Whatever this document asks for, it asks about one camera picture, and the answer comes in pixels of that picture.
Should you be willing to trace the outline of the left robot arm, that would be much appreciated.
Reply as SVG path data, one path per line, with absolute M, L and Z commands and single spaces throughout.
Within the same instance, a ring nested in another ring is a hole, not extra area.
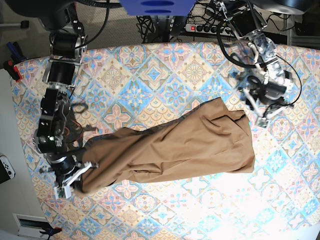
M 295 101 L 287 102 L 285 97 L 294 86 L 292 75 L 280 64 L 275 43 L 268 38 L 263 29 L 267 26 L 263 17 L 254 9 L 249 0 L 215 0 L 213 8 L 219 14 L 216 36 L 221 52 L 228 61 L 244 69 L 255 69 L 259 76 L 247 77 L 248 93 L 271 107 L 291 107 Z M 221 37 L 222 27 L 228 27 L 238 40 L 247 40 L 254 54 L 253 63 L 247 64 L 230 56 Z

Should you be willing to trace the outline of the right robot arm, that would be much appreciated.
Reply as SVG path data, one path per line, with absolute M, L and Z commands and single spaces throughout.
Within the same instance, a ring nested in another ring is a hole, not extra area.
M 40 18 L 50 32 L 50 58 L 42 77 L 47 88 L 32 138 L 36 150 L 49 164 L 42 167 L 40 173 L 54 173 L 55 197 L 66 199 L 71 197 L 73 186 L 81 180 L 82 174 L 98 168 L 96 163 L 77 159 L 77 155 L 85 152 L 84 147 L 70 149 L 65 140 L 68 115 L 72 111 L 71 96 L 89 43 L 77 15 L 76 3 L 75 0 L 62 1 L 56 14 Z

